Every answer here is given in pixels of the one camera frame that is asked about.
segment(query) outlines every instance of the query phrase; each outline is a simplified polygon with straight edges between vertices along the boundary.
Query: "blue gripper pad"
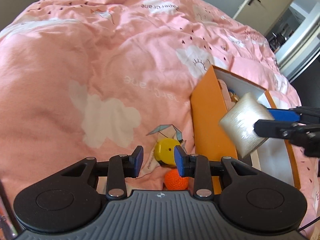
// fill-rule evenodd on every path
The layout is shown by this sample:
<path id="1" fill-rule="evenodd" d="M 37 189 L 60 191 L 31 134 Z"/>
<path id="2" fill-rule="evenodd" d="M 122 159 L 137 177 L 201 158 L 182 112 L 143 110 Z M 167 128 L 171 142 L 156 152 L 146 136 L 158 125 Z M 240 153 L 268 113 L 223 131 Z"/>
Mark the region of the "blue gripper pad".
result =
<path id="1" fill-rule="evenodd" d="M 174 162 L 176 163 L 179 175 L 184 177 L 183 158 L 177 147 L 174 148 Z"/>
<path id="2" fill-rule="evenodd" d="M 60 235 L 24 231 L 16 240 L 303 240 L 296 231 L 257 236 L 239 230 L 219 214 L 215 204 L 188 191 L 135 190 L 111 201 L 101 215 L 77 231 Z"/>
<path id="3" fill-rule="evenodd" d="M 134 174 L 136 178 L 139 176 L 142 163 L 143 163 L 143 148 L 141 147 L 137 157 L 134 160 Z"/>
<path id="4" fill-rule="evenodd" d="M 281 122 L 298 122 L 300 121 L 300 115 L 296 114 L 294 111 L 284 110 L 284 109 L 271 109 L 268 108 L 270 114 L 276 121 Z"/>

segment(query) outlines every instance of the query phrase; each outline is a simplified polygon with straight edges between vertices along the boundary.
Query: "robotic arm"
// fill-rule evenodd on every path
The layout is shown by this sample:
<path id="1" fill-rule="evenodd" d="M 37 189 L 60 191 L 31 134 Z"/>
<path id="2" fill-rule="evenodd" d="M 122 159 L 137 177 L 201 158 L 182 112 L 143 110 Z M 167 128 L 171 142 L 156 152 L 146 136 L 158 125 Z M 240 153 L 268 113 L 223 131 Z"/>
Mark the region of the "robotic arm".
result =
<path id="1" fill-rule="evenodd" d="M 269 111 L 276 121 L 258 120 L 259 136 L 289 139 L 307 156 L 320 157 L 320 111 Z M 124 179 L 138 176 L 141 146 L 108 162 L 87 157 L 27 187 L 15 198 L 14 212 L 2 191 L 6 240 L 305 239 L 297 229 L 307 202 L 296 188 L 229 156 L 209 161 L 176 146 L 174 158 L 180 176 L 195 179 L 192 193 L 134 190 L 128 196 Z M 105 195 L 96 191 L 103 176 L 108 177 Z M 219 195 L 212 176 L 220 179 Z"/>

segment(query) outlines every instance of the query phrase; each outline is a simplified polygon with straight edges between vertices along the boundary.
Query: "bed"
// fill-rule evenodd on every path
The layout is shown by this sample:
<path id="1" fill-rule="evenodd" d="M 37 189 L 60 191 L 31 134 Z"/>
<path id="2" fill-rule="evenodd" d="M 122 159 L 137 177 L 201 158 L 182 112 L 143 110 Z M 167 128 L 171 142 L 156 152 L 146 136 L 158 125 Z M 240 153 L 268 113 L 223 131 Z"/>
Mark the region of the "bed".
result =
<path id="1" fill-rule="evenodd" d="M 150 161 L 152 131 L 172 124 L 194 152 L 189 97 L 210 65 L 268 89 L 278 108 L 300 105 L 267 40 L 201 0 L 40 0 L 0 32 L 0 51 L 0 179 L 11 203 L 82 158 L 137 145 L 144 164 L 127 187 L 161 190 L 168 169 Z M 318 208 L 318 161 L 294 153 L 304 225 Z"/>

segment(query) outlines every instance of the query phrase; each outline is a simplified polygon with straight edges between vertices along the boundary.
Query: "orange box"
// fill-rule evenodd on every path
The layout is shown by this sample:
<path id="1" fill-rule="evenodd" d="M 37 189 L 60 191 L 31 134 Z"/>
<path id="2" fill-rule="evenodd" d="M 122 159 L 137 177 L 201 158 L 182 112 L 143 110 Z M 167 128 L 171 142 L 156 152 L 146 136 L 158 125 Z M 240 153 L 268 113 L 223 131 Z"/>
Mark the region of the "orange box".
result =
<path id="1" fill-rule="evenodd" d="M 260 104 L 276 108 L 268 90 L 227 70 L 211 66 L 190 97 L 196 153 L 211 161 L 220 161 L 223 156 L 237 158 L 234 144 L 219 125 L 227 108 L 218 79 L 223 80 L 228 89 L 240 98 L 251 92 Z M 263 172 L 300 189 L 297 163 L 288 141 L 269 138 L 257 149 L 257 154 Z M 213 186 L 215 194 L 219 194 L 218 178 L 213 177 Z"/>

